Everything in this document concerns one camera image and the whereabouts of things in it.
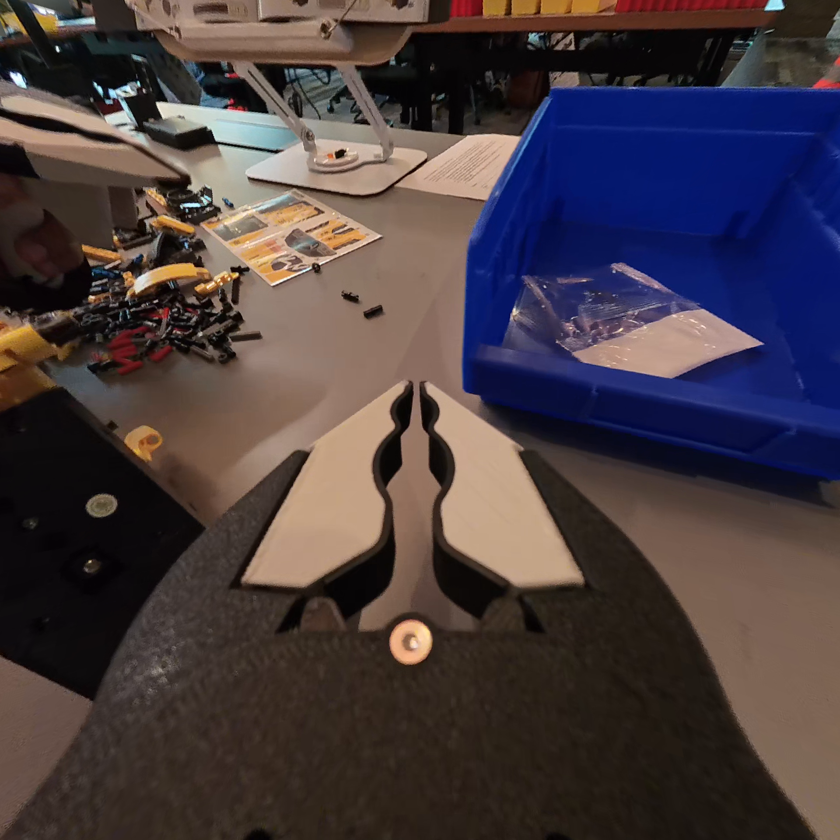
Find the blue plastic storage bin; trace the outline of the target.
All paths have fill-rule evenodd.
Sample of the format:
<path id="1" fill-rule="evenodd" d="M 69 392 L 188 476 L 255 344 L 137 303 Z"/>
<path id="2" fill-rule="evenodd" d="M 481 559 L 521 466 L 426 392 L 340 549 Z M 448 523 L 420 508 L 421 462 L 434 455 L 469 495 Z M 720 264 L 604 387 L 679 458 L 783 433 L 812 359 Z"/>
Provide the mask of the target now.
<path id="1" fill-rule="evenodd" d="M 470 236 L 462 382 L 487 403 L 838 480 L 838 91 L 552 91 Z M 524 278 L 628 267 L 758 346 L 674 378 L 576 360 Z"/>

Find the yellow toy assembly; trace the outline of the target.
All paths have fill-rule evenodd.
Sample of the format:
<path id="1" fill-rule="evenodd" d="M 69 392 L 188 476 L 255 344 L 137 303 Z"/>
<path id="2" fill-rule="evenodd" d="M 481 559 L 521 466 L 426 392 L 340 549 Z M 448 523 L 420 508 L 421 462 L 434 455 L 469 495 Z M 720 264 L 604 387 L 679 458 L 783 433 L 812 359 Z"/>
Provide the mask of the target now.
<path id="1" fill-rule="evenodd" d="M 57 387 L 40 365 L 51 359 L 63 361 L 78 341 L 63 344 L 48 341 L 30 323 L 3 325 L 1 332 L 1 412 L 19 407 Z"/>

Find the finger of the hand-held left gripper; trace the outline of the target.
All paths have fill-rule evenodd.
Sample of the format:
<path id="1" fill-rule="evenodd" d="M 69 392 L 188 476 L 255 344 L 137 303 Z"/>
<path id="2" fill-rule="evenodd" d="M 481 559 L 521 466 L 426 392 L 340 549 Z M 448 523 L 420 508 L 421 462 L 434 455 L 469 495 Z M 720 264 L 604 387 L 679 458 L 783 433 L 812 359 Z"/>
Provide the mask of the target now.
<path id="1" fill-rule="evenodd" d="M 134 144 L 101 115 L 64 100 L 30 98 L 21 91 L 1 97 L 2 144 Z"/>
<path id="2" fill-rule="evenodd" d="M 189 186 L 188 172 L 166 154 L 134 144 L 2 144 L 23 148 L 38 178 L 31 196 L 84 245 L 110 246 L 115 227 L 137 222 L 134 190 Z"/>

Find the black power adapter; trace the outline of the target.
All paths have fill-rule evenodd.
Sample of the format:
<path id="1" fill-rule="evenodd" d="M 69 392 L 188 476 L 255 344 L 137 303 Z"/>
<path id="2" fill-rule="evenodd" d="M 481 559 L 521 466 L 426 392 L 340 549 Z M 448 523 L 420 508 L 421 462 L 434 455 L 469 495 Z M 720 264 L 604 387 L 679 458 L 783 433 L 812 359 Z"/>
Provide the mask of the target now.
<path id="1" fill-rule="evenodd" d="M 150 119 L 141 125 L 142 133 L 150 140 L 178 151 L 193 151 L 207 145 L 216 145 L 213 132 L 206 125 L 182 116 Z"/>

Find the yellow curved building piece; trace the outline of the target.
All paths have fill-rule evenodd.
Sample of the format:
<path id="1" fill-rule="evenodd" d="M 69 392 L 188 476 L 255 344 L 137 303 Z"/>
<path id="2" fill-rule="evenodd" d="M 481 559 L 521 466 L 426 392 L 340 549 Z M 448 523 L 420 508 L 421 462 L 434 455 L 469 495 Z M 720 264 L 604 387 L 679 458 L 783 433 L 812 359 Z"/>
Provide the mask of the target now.
<path id="1" fill-rule="evenodd" d="M 207 269 L 193 263 L 182 262 L 159 266 L 137 276 L 131 288 L 127 289 L 126 297 L 129 299 L 141 298 L 172 283 L 179 287 L 183 284 L 206 283 L 213 278 L 214 276 Z"/>

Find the small yellow connector piece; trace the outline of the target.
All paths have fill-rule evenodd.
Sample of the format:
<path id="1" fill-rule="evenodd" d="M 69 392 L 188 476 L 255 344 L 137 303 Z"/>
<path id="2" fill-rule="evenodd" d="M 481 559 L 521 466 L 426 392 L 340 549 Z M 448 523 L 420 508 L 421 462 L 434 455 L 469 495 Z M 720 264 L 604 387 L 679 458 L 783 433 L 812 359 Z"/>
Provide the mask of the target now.
<path id="1" fill-rule="evenodd" d="M 151 426 L 142 425 L 129 431 L 123 442 L 137 458 L 148 464 L 163 445 L 163 436 Z"/>

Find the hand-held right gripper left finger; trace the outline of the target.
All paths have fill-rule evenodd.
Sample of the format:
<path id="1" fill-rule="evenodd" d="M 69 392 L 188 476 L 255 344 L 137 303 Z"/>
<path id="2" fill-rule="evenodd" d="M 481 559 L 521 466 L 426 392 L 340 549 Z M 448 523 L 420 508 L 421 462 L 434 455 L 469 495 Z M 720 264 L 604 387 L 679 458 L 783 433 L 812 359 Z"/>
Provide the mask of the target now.
<path id="1" fill-rule="evenodd" d="M 413 383 L 399 381 L 310 447 L 241 585 L 330 599 L 344 619 L 387 589 L 396 556 L 389 485 L 403 467 L 413 396 Z"/>

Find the pile of small building pieces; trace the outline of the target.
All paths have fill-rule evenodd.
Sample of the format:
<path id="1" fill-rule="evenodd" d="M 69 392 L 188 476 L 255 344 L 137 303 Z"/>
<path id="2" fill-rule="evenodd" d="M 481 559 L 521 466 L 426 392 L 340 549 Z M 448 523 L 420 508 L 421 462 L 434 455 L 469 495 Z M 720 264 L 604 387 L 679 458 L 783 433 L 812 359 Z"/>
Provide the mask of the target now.
<path id="1" fill-rule="evenodd" d="M 202 223 L 228 208 L 217 204 L 208 185 L 149 187 L 142 197 L 145 214 L 132 227 L 115 227 L 111 248 L 82 246 L 92 283 L 75 316 L 82 327 L 78 345 L 91 350 L 87 370 L 100 377 L 126 376 L 175 354 L 210 364 L 234 361 L 236 343 L 262 335 L 245 328 L 239 309 L 249 268 L 233 264 L 213 272 L 206 265 Z M 136 277 L 184 262 L 207 269 L 213 279 L 126 297 Z"/>

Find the person's left hand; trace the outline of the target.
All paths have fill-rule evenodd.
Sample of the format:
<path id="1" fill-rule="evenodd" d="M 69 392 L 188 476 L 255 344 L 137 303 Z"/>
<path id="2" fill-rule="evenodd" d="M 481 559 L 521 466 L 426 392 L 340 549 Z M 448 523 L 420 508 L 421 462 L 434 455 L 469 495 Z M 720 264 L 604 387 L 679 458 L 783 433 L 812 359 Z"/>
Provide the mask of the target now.
<path id="1" fill-rule="evenodd" d="M 26 183 L 1 174 L 1 276 L 31 277 L 48 288 L 85 262 L 80 244 L 53 214 L 35 202 Z"/>

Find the printed white paper sheet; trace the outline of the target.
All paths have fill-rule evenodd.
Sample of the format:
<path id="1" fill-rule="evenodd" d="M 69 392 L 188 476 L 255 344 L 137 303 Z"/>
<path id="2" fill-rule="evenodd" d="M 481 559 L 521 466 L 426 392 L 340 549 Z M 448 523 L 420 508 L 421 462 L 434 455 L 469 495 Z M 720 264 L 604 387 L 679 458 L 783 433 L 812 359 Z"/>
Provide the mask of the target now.
<path id="1" fill-rule="evenodd" d="M 506 134 L 465 136 L 398 185 L 420 193 L 485 202 L 519 143 Z"/>

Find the white lamp stand base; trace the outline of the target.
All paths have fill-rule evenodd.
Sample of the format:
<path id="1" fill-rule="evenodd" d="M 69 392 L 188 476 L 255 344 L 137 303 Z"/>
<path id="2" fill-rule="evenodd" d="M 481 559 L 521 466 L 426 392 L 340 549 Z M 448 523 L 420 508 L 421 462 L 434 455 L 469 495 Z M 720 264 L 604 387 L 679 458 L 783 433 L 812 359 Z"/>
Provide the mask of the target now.
<path id="1" fill-rule="evenodd" d="M 383 193 L 425 162 L 396 148 L 360 67 L 379 66 L 404 47 L 411 29 L 448 18 L 447 2 L 127 1 L 141 30 L 184 60 L 226 61 L 281 117 L 297 142 L 250 167 L 249 180 L 347 196 Z M 319 141 L 259 66 L 335 69 L 375 135 L 374 142 Z"/>

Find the yellow and black sticker sheet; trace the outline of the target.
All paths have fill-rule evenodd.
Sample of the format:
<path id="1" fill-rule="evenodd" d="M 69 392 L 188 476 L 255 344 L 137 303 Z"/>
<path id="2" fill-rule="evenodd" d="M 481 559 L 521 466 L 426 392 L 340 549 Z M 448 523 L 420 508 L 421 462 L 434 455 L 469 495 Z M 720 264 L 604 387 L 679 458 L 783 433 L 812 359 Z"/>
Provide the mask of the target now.
<path id="1" fill-rule="evenodd" d="M 297 189 L 230 207 L 202 229 L 272 287 L 382 238 Z"/>

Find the clear plastic bag of hardware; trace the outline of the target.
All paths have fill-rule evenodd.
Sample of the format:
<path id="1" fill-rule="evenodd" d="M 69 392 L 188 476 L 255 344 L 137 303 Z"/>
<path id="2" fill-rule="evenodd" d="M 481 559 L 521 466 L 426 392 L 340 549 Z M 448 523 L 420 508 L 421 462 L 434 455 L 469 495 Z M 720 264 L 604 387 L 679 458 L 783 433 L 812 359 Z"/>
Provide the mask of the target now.
<path id="1" fill-rule="evenodd" d="M 501 343 L 614 371 L 676 379 L 763 342 L 623 262 L 521 279 Z"/>

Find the wooden background table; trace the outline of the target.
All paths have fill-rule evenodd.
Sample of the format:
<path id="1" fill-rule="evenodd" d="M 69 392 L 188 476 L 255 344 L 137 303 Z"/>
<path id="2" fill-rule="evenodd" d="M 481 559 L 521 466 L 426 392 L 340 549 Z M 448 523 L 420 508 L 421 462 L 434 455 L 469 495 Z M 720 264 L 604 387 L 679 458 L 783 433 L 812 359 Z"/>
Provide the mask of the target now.
<path id="1" fill-rule="evenodd" d="M 737 37 L 771 28 L 782 2 L 764 7 L 608 10 L 595 14 L 451 17 L 412 31 L 420 78 L 428 91 L 438 74 L 448 100 L 450 134 L 464 131 L 468 84 L 488 70 L 584 71 L 619 77 L 687 77 L 697 87 L 718 84 Z M 621 48 L 526 49 L 490 46 L 496 36 L 534 34 L 629 34 Z"/>

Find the black flat box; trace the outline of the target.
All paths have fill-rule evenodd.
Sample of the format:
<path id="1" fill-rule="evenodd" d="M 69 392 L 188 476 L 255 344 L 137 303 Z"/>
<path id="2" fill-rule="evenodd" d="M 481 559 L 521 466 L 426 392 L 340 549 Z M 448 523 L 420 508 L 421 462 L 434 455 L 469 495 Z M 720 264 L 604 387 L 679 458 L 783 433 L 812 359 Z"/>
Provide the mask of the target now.
<path id="1" fill-rule="evenodd" d="M 1 415 L 2 656 L 93 700 L 203 525 L 57 387 Z"/>

